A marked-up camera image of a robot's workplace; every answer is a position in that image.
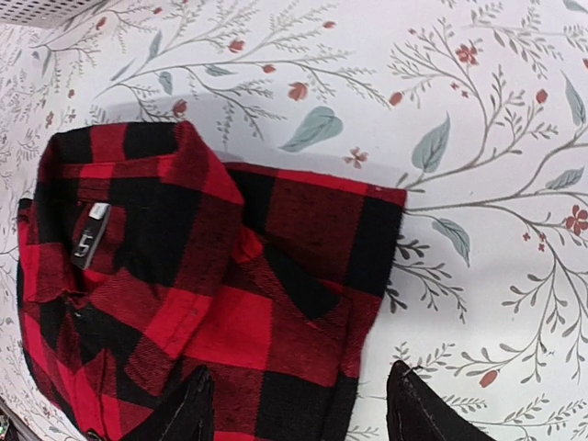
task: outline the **red flower print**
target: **red flower print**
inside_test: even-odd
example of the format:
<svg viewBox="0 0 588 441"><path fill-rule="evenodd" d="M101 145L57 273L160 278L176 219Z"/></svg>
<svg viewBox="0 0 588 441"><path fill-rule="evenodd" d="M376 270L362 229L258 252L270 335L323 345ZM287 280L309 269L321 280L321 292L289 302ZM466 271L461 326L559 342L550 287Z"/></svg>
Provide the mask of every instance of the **red flower print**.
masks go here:
<svg viewBox="0 0 588 441"><path fill-rule="evenodd" d="M545 91L545 89L541 89L537 92L535 99L539 104L543 104L548 100L548 93Z"/></svg>
<svg viewBox="0 0 588 441"><path fill-rule="evenodd" d="M480 385L483 388L487 388L488 386L490 386L491 384L493 384L493 382L496 380L496 377L498 377L498 371L497 370L489 370L481 378Z"/></svg>
<svg viewBox="0 0 588 441"><path fill-rule="evenodd" d="M48 129L49 126L53 123L53 117L55 115L53 115L53 112L49 112L49 115L47 115L47 118L45 118L45 129Z"/></svg>
<svg viewBox="0 0 588 441"><path fill-rule="evenodd" d="M107 18L106 17L100 18L98 20L98 22L96 23L96 30L100 30L106 24L107 24Z"/></svg>
<svg viewBox="0 0 588 441"><path fill-rule="evenodd" d="M232 53L238 53L243 50L244 46L245 42L243 40L235 39L229 45L229 51L231 51Z"/></svg>
<svg viewBox="0 0 588 441"><path fill-rule="evenodd" d="M351 149L349 152L351 153L351 156L346 156L345 158L343 158L343 160L345 161L346 164L353 163L353 166L355 168L361 168L361 163L364 163L365 161L368 160L367 159L368 153L367 152L360 153L359 147L356 147L355 149Z"/></svg>
<svg viewBox="0 0 588 441"><path fill-rule="evenodd" d="M402 92L393 93L389 100L390 104L392 104L393 107L398 106L401 103L403 96L404 94Z"/></svg>
<svg viewBox="0 0 588 441"><path fill-rule="evenodd" d="M290 86L292 88L288 92L288 96L294 101L301 101L309 93L309 88L304 83L292 83Z"/></svg>
<svg viewBox="0 0 588 441"><path fill-rule="evenodd" d="M566 219L566 228L579 236L583 231L588 229L588 211L580 209L577 205L571 208L571 216Z"/></svg>
<svg viewBox="0 0 588 441"><path fill-rule="evenodd" d="M458 50L456 50L456 55L459 57L461 62L465 64L477 65L478 60L476 60L476 55L478 55L478 50L473 46L469 48L465 44L462 44Z"/></svg>
<svg viewBox="0 0 588 441"><path fill-rule="evenodd" d="M176 118L183 117L187 110L187 102L184 99L178 99L174 106L172 107L172 111L174 112L174 116Z"/></svg>

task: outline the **buffalo check flannel shirt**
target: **buffalo check flannel shirt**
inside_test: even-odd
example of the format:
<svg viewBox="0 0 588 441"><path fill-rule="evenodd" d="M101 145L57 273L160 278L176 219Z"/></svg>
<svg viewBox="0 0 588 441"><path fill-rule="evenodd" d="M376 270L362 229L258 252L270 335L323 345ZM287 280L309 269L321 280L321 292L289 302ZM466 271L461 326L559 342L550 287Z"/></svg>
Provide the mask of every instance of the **buffalo check flannel shirt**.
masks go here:
<svg viewBox="0 0 588 441"><path fill-rule="evenodd" d="M345 438L405 192L222 164L187 122L54 135L19 205L18 306L40 391L119 440L198 367L216 441ZM97 202L90 267L70 256Z"/></svg>

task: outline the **shirt button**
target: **shirt button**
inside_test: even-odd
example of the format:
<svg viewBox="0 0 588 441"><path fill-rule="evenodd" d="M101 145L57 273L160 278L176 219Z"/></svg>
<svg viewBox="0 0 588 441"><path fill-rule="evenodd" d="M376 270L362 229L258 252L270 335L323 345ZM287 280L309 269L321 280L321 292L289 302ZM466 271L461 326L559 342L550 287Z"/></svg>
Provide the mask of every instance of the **shirt button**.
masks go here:
<svg viewBox="0 0 588 441"><path fill-rule="evenodd" d="M94 430L90 429L85 433L85 439L88 441L104 441L99 434L97 434Z"/></svg>

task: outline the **branch print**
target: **branch print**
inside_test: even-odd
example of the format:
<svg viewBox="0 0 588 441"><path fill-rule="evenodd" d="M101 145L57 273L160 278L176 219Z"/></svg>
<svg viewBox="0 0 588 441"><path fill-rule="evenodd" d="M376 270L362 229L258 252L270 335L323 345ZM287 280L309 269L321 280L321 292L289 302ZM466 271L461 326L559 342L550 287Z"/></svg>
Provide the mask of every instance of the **branch print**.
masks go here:
<svg viewBox="0 0 588 441"><path fill-rule="evenodd" d="M490 78L491 93L485 96L481 92L478 75L474 76L473 72L485 64L481 54L483 47L489 44L509 46L513 52L532 64L532 70L540 78L546 77L547 68L539 54L561 59L560 53L547 43L545 36L541 35L540 17L533 6L529 7L527 16L522 19L521 28L501 28L493 25L493 20L502 12L502 4L495 3L472 9L471 24L460 31L491 28L494 36L492 42L458 37L454 27L445 18L440 18L437 24L429 29L409 29L409 40L404 45L394 45L390 69L394 75L412 85L395 92L390 103L398 107L402 98L407 96L420 107L422 93L432 87L433 82L442 81L454 91L461 91L461 96L467 100L465 103L469 104L471 101L472 109L479 110L482 133L479 147L473 150L469 159L462 165L444 169L444 156L454 136L451 115L446 113L445 121L430 129L413 148L412 162L418 173L413 177L410 172L404 173L397 183L398 186L413 193L425 193L434 181L488 167L507 156L526 154L524 149L527 140L550 141L560 135L560 129L543 117L551 99L550 92L540 89L534 94L529 94L526 90L512 90L509 87L508 75L500 64ZM558 175L547 179L544 169L550 167L551 162L562 154L588 146L588 143L583 141L588 126L585 105L577 86L565 74L562 75L560 84L560 90L553 90L551 93L565 96L570 108L570 122L576 130L573 134L567 135L567 140L559 147L545 154L525 184L506 196L437 206L413 204L407 210L408 216L431 220L432 229L448 239L448 243L445 242L446 246L452 247L467 266L470 265L472 238L461 225L445 217L448 210L491 210L512 217L523 227L522 239L526 243L535 243L537 251L540 254L548 254L551 259L551 268L548 272L528 274L526 279L531 286L524 288L522 285L513 284L510 291L514 294L514 299L502 301L502 305L513 314L518 314L523 308L541 310L537 328L529 335L527 343L500 344L500 351L492 356L484 347L481 349L482 357L463 352L463 362L449 367L456 376L466 373L467 376L486 378L484 381L487 381L488 378L495 378L502 369L510 366L520 368L522 365L529 366L529 370L521 378L523 384L530 380L540 382L541 372L555 352L547 337L558 334L567 346L565 355L560 356L566 363L575 366L571 378L580 381L582 362L585 360L588 344L588 273L585 272L585 268L578 269L567 263L562 257L561 248L567 246L567 243L583 248L588 246L583 237L584 231L588 229L586 194L574 191L574 186L582 180L583 168L561 170ZM505 138L510 141L502 141L503 146L496 141ZM567 198L570 211L565 213L561 210L549 210L543 213L542 219L538 219L529 217L510 205L516 201L548 203L551 198ZM438 211L444 211L444 215L437 215ZM416 238L412 238L409 243L418 242ZM460 294L462 289L459 286L449 286L444 280L450 278L448 276L451 270L447 269L445 263L428 266L418 260L418 255L413 261L409 249L403 242L399 243L400 258L394 265L395 269L421 280L424 287L422 300L427 301L427 308L438 311L436 299L439 298L439 294L454 297L459 318L464 322L467 309ZM403 260L409 260L409 264L403 263ZM441 268L444 268L443 273L438 272ZM567 286L567 291L556 289L562 286ZM392 311L406 309L403 295L391 282L386 292L390 297Z"/></svg>
<svg viewBox="0 0 588 441"><path fill-rule="evenodd" d="M343 83L362 97L379 102L387 107L387 99L362 77L375 71L355 66L329 67L348 59L351 51L335 49L323 43L314 43L325 33L333 32L336 23L328 20L335 5L316 6L305 12L298 12L299 1L289 4L277 15L271 15L266 35L256 42L247 41L246 35L252 19L259 13L257 1L237 2L226 6L218 1L215 17L210 17L212 25L195 37L184 38L193 23L202 22L201 5L189 3L174 4L175 10L166 18L174 20L176 32L168 40L159 32L153 37L149 55L143 63L132 68L131 62L123 66L112 77L112 84L98 96L109 91L125 89L132 94L137 103L138 118L148 121L179 120L188 111L173 108L161 109L158 97L162 92L169 95L174 82L188 81L192 97L200 99L203 95L219 98L224 102L225 118L218 121L222 143L228 148L230 133L234 123L243 119L251 129L252 136L264 138L262 120L282 120L285 117L257 104L275 97L271 74L278 69L295 68L300 80L290 85L288 97L293 101L303 101L309 92L326 103L337 95L333 80ZM209 44L219 54L219 59L209 62L184 62L165 67L152 67L165 55L186 46ZM268 58L264 52L269 49L284 52L282 57ZM258 69L259 78L244 83L218 87L219 79L233 79L246 68Z"/></svg>
<svg viewBox="0 0 588 441"><path fill-rule="evenodd" d="M417 375L424 380L431 379L432 375L441 376L443 375L442 368L451 369L451 366L440 360L451 360L455 353L455 344L442 344L440 348L437 348L433 354L429 354L424 360L422 357L418 358L417 364L413 365ZM411 349L407 342L403 342L400 346L394 347L393 360L402 360L409 365L411 360ZM482 350L484 356L488 356L485 349ZM496 376L492 376L485 383L481 383L483 388L487 388L496 380ZM441 393L441 388L435 387L436 393ZM367 396L362 398L374 398L378 400L386 400L386 397ZM544 439L544 436L551 436L555 433L559 433L567 425L576 423L576 427L573 429L572 439L581 436L586 431L586 419L588 415L581 416L580 411L586 407L586 400L580 399L576 401L567 401L562 404L559 408L555 408L552 412L548 413L548 405L551 404L551 400L547 398L546 394L540 394L536 396L532 401L527 404L515 408L515 410L509 412L504 418L498 421L489 421L484 419L476 419L474 413L489 409L489 404L481 398L475 397L461 397L456 394L442 395L443 400L456 412L460 413L464 418L468 419L471 423L475 424L484 432L488 432L489 429L501 427L502 429L512 432L518 436L517 439L520 441L538 441L538 439Z"/></svg>

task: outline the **red plaid shirt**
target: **red plaid shirt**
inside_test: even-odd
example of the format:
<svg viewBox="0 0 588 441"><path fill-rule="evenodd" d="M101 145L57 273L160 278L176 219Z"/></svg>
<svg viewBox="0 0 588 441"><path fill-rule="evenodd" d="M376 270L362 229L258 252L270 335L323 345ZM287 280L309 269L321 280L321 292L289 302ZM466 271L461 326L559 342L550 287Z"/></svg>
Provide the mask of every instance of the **red plaid shirt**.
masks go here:
<svg viewBox="0 0 588 441"><path fill-rule="evenodd" d="M18 217L32 377L82 432L119 440L204 364L216 441L343 440L404 200L223 165L187 122L57 134ZM109 220L82 270L96 202Z"/></svg>

